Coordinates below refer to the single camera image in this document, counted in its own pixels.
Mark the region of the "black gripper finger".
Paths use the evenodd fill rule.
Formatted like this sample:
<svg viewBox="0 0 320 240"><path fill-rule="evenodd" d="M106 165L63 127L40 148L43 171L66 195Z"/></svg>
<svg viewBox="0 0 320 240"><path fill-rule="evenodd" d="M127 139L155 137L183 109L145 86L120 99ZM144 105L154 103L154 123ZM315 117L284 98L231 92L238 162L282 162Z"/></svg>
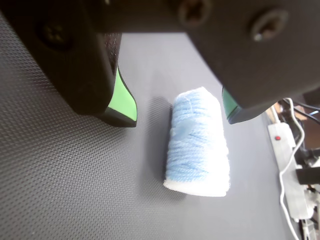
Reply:
<svg viewBox="0 0 320 240"><path fill-rule="evenodd" d="M223 86L230 124L320 86L317 0L177 0L175 14Z"/></svg>
<svg viewBox="0 0 320 240"><path fill-rule="evenodd" d="M81 0L3 0L0 10L74 112L114 127L137 125L136 101Z"/></svg>

